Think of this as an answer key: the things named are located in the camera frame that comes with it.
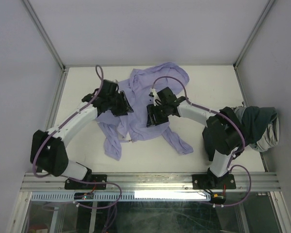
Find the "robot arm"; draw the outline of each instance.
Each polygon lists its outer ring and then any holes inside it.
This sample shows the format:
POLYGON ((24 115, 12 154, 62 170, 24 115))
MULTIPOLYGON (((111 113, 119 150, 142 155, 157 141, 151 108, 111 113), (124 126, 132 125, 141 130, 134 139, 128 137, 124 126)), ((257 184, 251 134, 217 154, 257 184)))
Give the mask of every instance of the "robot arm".
MULTIPOLYGON (((236 129, 220 114, 192 106, 185 97, 177 98, 169 87, 152 95, 154 103, 147 106, 147 127, 168 122, 168 116, 185 117, 207 127, 211 136, 211 143, 215 148, 214 158, 208 169, 208 184, 205 187, 215 187, 226 175, 228 167, 234 157, 233 152, 242 145, 242 140, 236 129)), ((240 129, 245 131, 233 110, 229 107, 217 111, 228 117, 240 129)))
POLYGON ((42 147, 36 165, 54 176, 67 176, 83 180, 91 174, 91 170, 79 163, 68 159, 66 147, 71 139, 89 122, 96 119, 101 113, 111 110, 116 117, 133 112, 125 93, 118 91, 118 84, 104 80, 98 97, 89 104, 94 94, 88 94, 82 99, 82 103, 62 123, 46 130, 38 130, 32 139, 31 163, 42 147))

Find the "black mounting bracket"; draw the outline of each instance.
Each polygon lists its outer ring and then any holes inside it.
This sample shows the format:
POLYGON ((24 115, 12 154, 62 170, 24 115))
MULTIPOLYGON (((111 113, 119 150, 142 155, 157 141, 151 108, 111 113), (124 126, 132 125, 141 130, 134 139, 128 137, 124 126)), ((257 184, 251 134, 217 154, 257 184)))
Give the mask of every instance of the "black mounting bracket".
POLYGON ((215 185, 209 182, 209 175, 208 174, 196 174, 192 175, 192 184, 193 189, 224 189, 224 185, 226 189, 236 189, 236 183, 234 176, 232 174, 226 175, 222 178, 219 182, 215 185))
MULTIPOLYGON (((87 180, 95 181, 95 182, 107 182, 107 175, 101 175, 101 174, 91 174, 89 177, 87 177, 87 180)), ((65 182, 65 189, 66 190, 90 190, 95 187, 94 184, 84 184, 80 182, 73 181, 71 179, 67 179, 65 182)), ((106 190, 107 185, 106 184, 97 184, 95 187, 95 190, 106 190)))

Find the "white wall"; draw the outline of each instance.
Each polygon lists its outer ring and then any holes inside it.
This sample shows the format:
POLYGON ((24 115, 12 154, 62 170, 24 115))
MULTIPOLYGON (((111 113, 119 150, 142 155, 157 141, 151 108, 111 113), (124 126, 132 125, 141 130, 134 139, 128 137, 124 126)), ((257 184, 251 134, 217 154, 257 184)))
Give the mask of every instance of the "white wall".
POLYGON ((228 64, 267 0, 30 0, 66 65, 228 64))
POLYGON ((279 111, 280 142, 265 158, 291 213, 291 0, 277 1, 238 71, 250 104, 279 111))
POLYGON ((60 70, 19 0, 0 0, 0 233, 48 117, 60 70))

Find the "purple cloth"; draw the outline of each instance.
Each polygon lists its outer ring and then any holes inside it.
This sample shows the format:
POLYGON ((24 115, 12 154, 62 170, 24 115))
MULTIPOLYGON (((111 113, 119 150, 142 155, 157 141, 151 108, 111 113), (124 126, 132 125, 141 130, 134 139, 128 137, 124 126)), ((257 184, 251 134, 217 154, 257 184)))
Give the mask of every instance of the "purple cloth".
MULTIPOLYGON (((169 62, 145 70, 134 69, 129 79, 118 83, 119 90, 125 92, 127 100, 134 112, 128 113, 128 116, 114 117, 110 111, 107 111, 97 118, 99 127, 106 135, 104 142, 106 155, 120 160, 122 153, 120 143, 123 140, 120 140, 118 137, 125 138, 128 133, 133 142, 149 140, 163 135, 166 141, 178 153, 188 154, 193 152, 193 148, 190 145, 170 130, 169 122, 149 128, 146 127, 146 106, 153 101, 153 98, 149 96, 151 86, 158 77, 165 75, 179 79, 184 85, 190 80, 188 74, 182 68, 169 62)), ((167 86, 174 94, 182 91, 182 86, 177 81, 168 78, 157 81, 155 89, 160 91, 167 86)))

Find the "glass panel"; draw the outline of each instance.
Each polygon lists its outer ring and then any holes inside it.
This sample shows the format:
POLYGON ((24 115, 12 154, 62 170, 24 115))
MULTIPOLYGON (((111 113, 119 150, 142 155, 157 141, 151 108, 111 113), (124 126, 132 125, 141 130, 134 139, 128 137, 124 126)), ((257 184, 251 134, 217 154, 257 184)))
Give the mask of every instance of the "glass panel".
MULTIPOLYGON (((227 193, 235 203, 245 193, 227 193)), ((109 202, 82 202, 106 206, 109 202)), ((197 201, 121 201, 103 231, 108 209, 77 208, 73 203, 31 202, 23 232, 28 233, 259 233, 280 232, 270 198, 252 193, 241 205, 216 207, 197 201)))

